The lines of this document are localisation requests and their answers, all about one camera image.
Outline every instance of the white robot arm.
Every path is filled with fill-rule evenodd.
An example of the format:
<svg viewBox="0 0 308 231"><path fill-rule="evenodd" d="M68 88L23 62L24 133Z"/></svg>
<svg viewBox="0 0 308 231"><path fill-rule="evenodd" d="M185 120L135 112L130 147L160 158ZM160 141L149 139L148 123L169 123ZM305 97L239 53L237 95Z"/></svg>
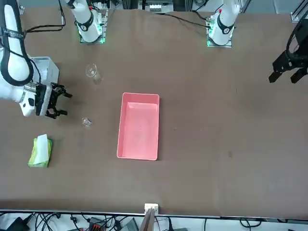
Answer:
<svg viewBox="0 0 308 231"><path fill-rule="evenodd" d="M40 73L46 67L39 71L37 66L40 64L28 57L24 38L16 0L0 0L0 98L18 102L24 116L29 116L34 110L38 116L56 118L66 115L67 112L55 108L59 92L69 98L72 96L66 93L64 86L56 84L58 68L49 57L37 58L48 63L50 68L49 73L45 71L41 83Z"/></svg>
<svg viewBox="0 0 308 231"><path fill-rule="evenodd" d="M86 42L94 42L102 31L99 30L99 13L89 9L86 0L65 0L77 21L80 35Z"/></svg>
<svg viewBox="0 0 308 231"><path fill-rule="evenodd" d="M224 0L219 12L214 15L214 26L209 37L219 46L229 42L234 30L234 23L240 12L239 0Z"/></svg>
<svg viewBox="0 0 308 231"><path fill-rule="evenodd" d="M33 66L27 56L16 1L0 1L0 97L19 102L25 116L34 110Z"/></svg>

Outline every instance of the floor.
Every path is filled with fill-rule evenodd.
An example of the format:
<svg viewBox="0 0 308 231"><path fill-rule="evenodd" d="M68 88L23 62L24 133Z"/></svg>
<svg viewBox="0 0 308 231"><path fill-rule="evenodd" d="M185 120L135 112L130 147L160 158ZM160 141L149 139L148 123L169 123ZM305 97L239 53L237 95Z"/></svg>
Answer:
<svg viewBox="0 0 308 231"><path fill-rule="evenodd" d="M20 213L14 213L14 214L5 214L0 217L0 229L7 229L10 224L17 218L21 217L22 219L25 219L29 214L20 214ZM81 215L74 215L77 219L77 227L81 230L81 228L84 228L86 230L89 227L89 224L87 221L81 216ZM85 218L91 218L92 216L84 215ZM94 216L97 219L104 219L104 216ZM121 220L124 217L117 217L117 220ZM123 219L121 222L122 227L124 227L132 217L128 217ZM142 223L142 217L135 217L137 226L140 227ZM28 226L31 231L35 230L35 221L36 221L36 215L29 221ZM39 224L41 221L41 218L38 218L37 224ZM168 230L168 219L166 217L157 217L157 221L159 223L159 226L157 225L157 222L154 223L154 231L165 231ZM203 218L172 218L171 219L172 226L174 230L180 229L180 228L186 228L188 231L204 231L204 223L205 219ZM43 223L38 227L38 230L42 229ZM250 222L250 225L257 224L258 222ZM59 219L56 217L53 217L49 221L49 225L51 228L51 231L70 231L76 229L75 225L73 224L71 220L70 215L61 215ZM277 223L277 222L262 222L260 226L257 228L252 228L252 231L288 231L288 229L291 229L293 231L306 231L308 229L308 225L305 224L288 224L288 223ZM245 228L241 226L240 222L238 220L218 220L218 219L207 219L206 221L206 231L248 231L248 228Z"/></svg>

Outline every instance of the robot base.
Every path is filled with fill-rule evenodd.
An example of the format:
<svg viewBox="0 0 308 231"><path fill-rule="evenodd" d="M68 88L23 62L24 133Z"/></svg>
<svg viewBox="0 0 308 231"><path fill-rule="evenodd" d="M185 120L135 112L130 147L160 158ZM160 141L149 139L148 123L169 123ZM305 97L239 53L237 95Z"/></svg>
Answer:
<svg viewBox="0 0 308 231"><path fill-rule="evenodd" d="M108 21L108 8L103 8L98 11L99 23L97 24L98 31L101 31L102 35L100 35L94 42L86 42L79 34L80 43L103 44L106 40L107 21Z"/></svg>
<svg viewBox="0 0 308 231"><path fill-rule="evenodd" d="M206 25L210 26L211 28L214 26L214 16L211 16L209 21L206 21ZM223 46L217 45L216 43L213 42L213 40L209 37L209 34L212 33L212 29L206 29L206 40L207 40L207 46L208 47L227 47L231 48L232 47L232 40L230 39L229 42Z"/></svg>

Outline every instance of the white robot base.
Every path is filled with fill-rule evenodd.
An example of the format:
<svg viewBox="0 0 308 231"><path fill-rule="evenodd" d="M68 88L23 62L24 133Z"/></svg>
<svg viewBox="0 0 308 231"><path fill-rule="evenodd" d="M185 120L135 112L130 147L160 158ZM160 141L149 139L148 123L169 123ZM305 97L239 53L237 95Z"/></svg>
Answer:
<svg viewBox="0 0 308 231"><path fill-rule="evenodd" d="M232 47L232 32L233 32L233 29L232 31L230 32L230 39L229 41L225 44L225 45L217 45L213 39L211 38L211 34L214 33L214 30L216 29L215 27L215 22L217 21L217 16L218 16L218 13L216 13L215 15L211 15L211 17L206 21L206 25L207 26L210 26L211 28L210 29L206 29L206 39L207 39L207 43L206 45L208 47L226 47L226 48L231 48Z"/></svg>

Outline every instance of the glass cup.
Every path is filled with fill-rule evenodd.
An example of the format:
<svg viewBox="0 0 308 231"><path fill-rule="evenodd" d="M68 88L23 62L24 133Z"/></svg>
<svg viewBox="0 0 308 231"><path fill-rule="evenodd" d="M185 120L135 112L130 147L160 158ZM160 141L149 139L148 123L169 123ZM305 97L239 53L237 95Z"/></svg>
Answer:
<svg viewBox="0 0 308 231"><path fill-rule="evenodd" d="M100 84L102 81L102 76L100 75L99 71L95 64L89 64L86 67L86 76L91 78L94 84Z"/></svg>

